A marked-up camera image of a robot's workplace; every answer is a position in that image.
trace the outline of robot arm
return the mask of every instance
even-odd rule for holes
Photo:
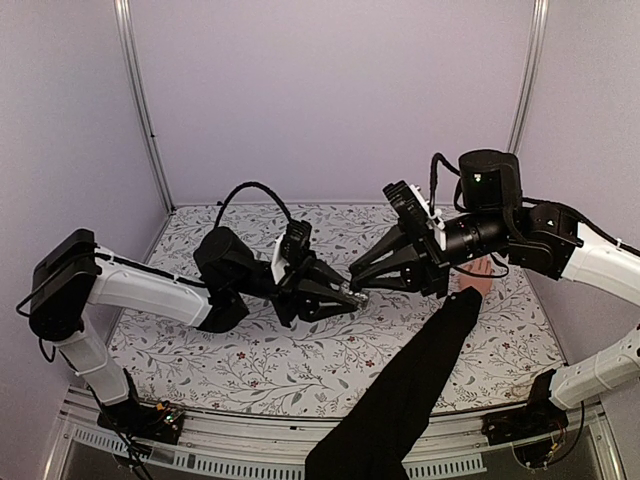
[[[640,305],[640,252],[616,242],[570,207],[523,199],[514,155],[469,152],[460,157],[456,173],[455,203],[462,195],[465,208],[459,207],[464,214],[448,221],[417,187],[405,182],[385,187],[398,224],[351,265],[354,289],[444,296],[451,268],[495,252],[508,256],[511,264],[592,285]],[[487,415],[485,433],[493,444],[553,431],[558,423],[566,426],[566,409],[639,375],[640,326],[576,365],[536,377],[527,406]]]
[[[355,311],[366,296],[310,249],[311,226],[291,220],[277,242],[273,265],[256,260],[228,228],[216,227],[194,257],[202,280],[174,275],[118,257],[77,230],[34,270],[33,293],[18,306],[39,339],[51,342],[91,387],[103,415],[99,423],[125,434],[176,443],[182,409],[168,402],[140,404],[131,376],[119,367],[84,315],[87,304],[113,305],[161,315],[199,330],[231,330],[248,314],[240,294],[270,300],[283,325],[298,316],[314,322]],[[31,301],[30,313],[20,308]]]

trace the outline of white patterned mat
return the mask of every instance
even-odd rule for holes
[[[192,254],[216,212],[217,207],[178,209],[150,264],[197,275]],[[385,205],[304,205],[291,212],[313,225],[313,248],[347,278],[348,265],[396,222]],[[277,207],[232,205],[223,224],[264,259],[285,219]],[[250,316],[226,334],[127,310],[111,353],[132,374],[142,397],[253,414],[342,417],[440,305],[420,294],[371,291],[365,311],[315,324],[296,320],[289,330],[268,302],[245,300]],[[508,277],[494,280],[434,413],[525,400],[533,377],[561,363],[526,277],[511,267]]]

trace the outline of black fabric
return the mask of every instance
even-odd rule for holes
[[[309,453],[306,480],[408,479],[402,459],[427,428],[481,305],[473,288],[447,298]]]

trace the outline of wire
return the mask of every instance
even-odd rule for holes
[[[27,295],[18,305],[16,305],[16,313],[18,315],[21,315],[23,317],[29,318],[30,315],[27,312],[24,312],[22,310],[22,307],[24,307],[27,303],[29,303],[31,300],[33,300],[33,298],[38,295],[42,290],[44,290],[44,288],[49,285],[51,282],[53,282],[58,276],[60,276],[60,274],[72,263],[77,262],[78,260],[81,260],[83,258],[87,258],[87,257],[94,257],[96,255],[95,252],[85,252],[85,253],[80,253],[78,255],[74,255],[72,257],[69,257],[65,262],[62,263],[62,265],[60,265],[58,268],[56,268],[53,273],[51,275],[49,275],[49,277],[42,282],[40,285],[38,285],[38,287],[31,292],[29,295]]]
[[[498,258],[493,253],[490,253],[489,256],[493,260],[493,263],[495,263],[499,267],[502,267],[502,268],[504,268],[506,270],[503,273],[500,273],[498,275],[485,275],[483,273],[470,272],[470,271],[465,270],[464,268],[460,268],[458,266],[453,266],[451,268],[453,270],[455,270],[456,272],[458,272],[458,273],[461,273],[463,275],[467,275],[467,276],[473,277],[473,278],[493,278],[493,279],[498,279],[498,278],[504,278],[507,275],[509,275],[509,272],[510,272],[509,265],[507,265],[507,264],[503,263],[502,261],[498,260]]]
[[[47,352],[44,349],[44,341],[41,338],[38,338],[38,346],[40,347],[40,353],[42,353],[42,356],[44,357],[44,359],[49,363],[53,363],[54,360],[56,359],[56,351],[57,351],[55,345],[53,346],[53,350],[51,350],[51,356],[47,355]]]
[[[235,197],[238,194],[238,192],[246,188],[257,188],[259,190],[262,190],[267,195],[269,195],[271,199],[274,202],[276,202],[278,207],[280,207],[280,210],[282,210],[282,213],[284,213],[284,216],[287,217],[287,221],[288,222],[291,221],[291,218],[292,218],[291,212],[289,212],[289,209],[284,204],[282,199],[276,194],[276,192],[274,192],[269,187],[267,187],[266,185],[260,182],[245,182],[245,183],[241,183],[240,185],[235,187],[233,190],[231,190],[231,193],[227,196],[227,198],[224,199],[224,202],[222,202],[222,206],[220,207],[220,211],[218,212],[218,216],[216,217],[216,222],[214,223],[213,228],[217,228],[220,225],[220,220],[222,220],[222,215],[224,214],[224,211],[229,206],[229,203],[231,203],[231,200],[233,200],[233,197]]]
[[[130,465],[131,471],[135,474],[136,477],[138,477],[141,480],[153,480],[153,477],[151,476],[147,468],[142,463],[142,460],[140,459],[140,454],[136,451],[140,449],[140,445],[138,445],[138,443],[135,440],[133,440],[133,438],[130,435],[123,434],[122,431],[115,426],[115,424],[109,418],[109,415],[107,415],[107,413],[102,408],[102,403],[100,403],[100,399],[98,398],[98,395],[96,395],[96,392],[91,387],[89,387],[89,391],[91,392],[91,395],[93,395],[93,398],[98,404],[98,408],[100,409],[100,412],[102,413],[103,417],[107,420],[107,423],[109,424],[111,429],[114,432],[116,432],[116,435],[118,435],[122,443],[124,443],[125,447],[127,448],[127,455],[129,456],[129,461],[132,462],[132,465]],[[144,478],[140,474],[140,472],[137,471],[138,468],[140,468],[144,472],[146,478]]]
[[[68,268],[69,265],[71,265],[74,262],[77,262],[78,260],[82,260],[83,258],[87,258],[87,257],[101,258],[102,260],[106,260],[108,262],[114,262],[114,263],[118,263],[120,265],[125,265],[125,266],[131,267],[131,268],[135,268],[136,270],[141,270],[143,272],[152,273],[154,275],[158,275],[158,276],[161,276],[163,278],[173,280],[173,281],[175,281],[177,283],[182,283],[184,285],[189,285],[189,286],[192,286],[192,287],[199,287],[199,288],[205,288],[206,287],[206,284],[203,283],[203,282],[199,282],[199,281],[196,281],[196,280],[191,280],[190,278],[186,278],[186,277],[173,275],[172,273],[165,272],[164,270],[160,270],[158,268],[150,267],[150,266],[142,264],[142,263],[134,262],[134,261],[129,260],[127,258],[111,256],[111,255],[107,255],[106,253],[98,253],[98,252],[95,252],[95,251],[93,251],[93,252],[85,252],[85,253],[80,253],[78,255],[74,255],[72,257],[69,257],[64,263],[62,263],[62,265],[60,265],[60,267],[56,268],[53,271],[53,273],[51,275],[49,275],[49,277],[47,277],[47,279],[44,282],[42,282],[40,285],[38,285],[38,287],[35,290],[33,290],[29,295],[27,295],[16,306],[16,313],[18,315],[22,316],[22,317],[30,318],[31,315],[29,313],[25,312],[24,310],[22,310],[22,307],[24,307],[27,303],[29,303],[31,300],[33,300],[35,298],[35,296],[38,295],[47,285],[49,285],[58,276],[60,276],[60,274],[62,272],[64,272],[64,270],[66,268]]]
[[[453,193],[453,206],[460,213],[469,213],[469,210],[460,205],[460,197],[462,196],[462,183],[460,179],[458,179],[458,183],[456,183],[456,190]]]
[[[431,158],[431,172],[429,175],[429,210],[431,215],[435,215],[436,189],[438,188],[438,163],[442,163],[447,170],[454,175],[460,176],[460,170],[451,165],[443,154],[437,152]]]
[[[591,230],[593,230],[598,235],[603,237],[609,243],[612,243],[612,244],[618,246],[618,248],[620,248],[621,250],[625,250],[626,252],[629,252],[632,255],[636,255],[636,256],[640,257],[640,250],[632,247],[631,245],[627,245],[626,243],[618,242],[617,239],[613,238],[607,232],[605,232],[600,227],[598,227],[595,223],[593,223],[591,220],[589,220],[583,213],[579,212],[578,210],[576,210],[573,207],[570,207],[569,205],[565,205],[564,203],[560,203],[560,202],[550,202],[550,201],[547,201],[547,200],[538,200],[537,198],[529,198],[529,197],[523,198],[522,201],[523,202],[527,202],[527,203],[531,203],[533,205],[540,205],[542,203],[548,203],[550,205],[556,205],[558,207],[561,207],[561,208],[567,210],[571,215],[576,217],[579,221],[581,221],[582,223],[586,224]]]
[[[562,423],[560,423],[560,421],[556,422],[556,425],[558,426],[558,430],[560,430],[560,437],[558,437],[557,440],[557,444],[562,446],[564,445],[564,440],[565,440],[565,435],[567,434],[566,429],[562,426]]]
[[[558,457],[558,458],[556,458],[554,460],[551,460],[549,463],[547,463],[547,466],[555,465],[556,463],[559,463],[562,460],[564,460],[565,458],[567,458],[571,454],[571,452],[573,452],[573,450],[576,448],[576,446],[578,445],[578,442],[580,441],[580,437],[582,436],[582,432],[584,430],[584,417],[585,417],[584,402],[580,402],[580,405],[581,405],[581,408],[582,408],[582,413],[580,415],[580,427],[578,428],[578,433],[576,435],[575,440],[573,441],[573,443],[571,444],[571,446],[565,452],[564,455],[562,455],[561,457]]]

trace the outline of enclosure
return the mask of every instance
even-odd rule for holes
[[[526,195],[640,245],[635,2],[64,0],[5,2],[0,22],[4,480],[134,478],[113,462],[118,439],[95,426],[83,383],[42,360],[14,313],[35,265],[77,228],[197,276],[193,252],[219,203],[257,180],[348,277],[397,220],[385,185],[426,189],[434,153],[457,163],[487,148],[517,155]],[[445,218],[455,181],[441,169]],[[260,258],[286,226],[257,190],[223,222]],[[136,310],[88,315],[143,399],[187,407],[179,445],[149,459],[154,478],[302,478],[306,454],[440,302],[372,291],[362,311],[286,328],[254,298],[224,334]],[[510,446],[488,445],[482,415],[522,404],[536,374],[637,322],[631,303],[512,268],[494,281],[407,474],[528,478]],[[640,478],[639,395],[635,380],[587,402],[575,458],[539,476]],[[575,438],[579,408],[569,420]]]

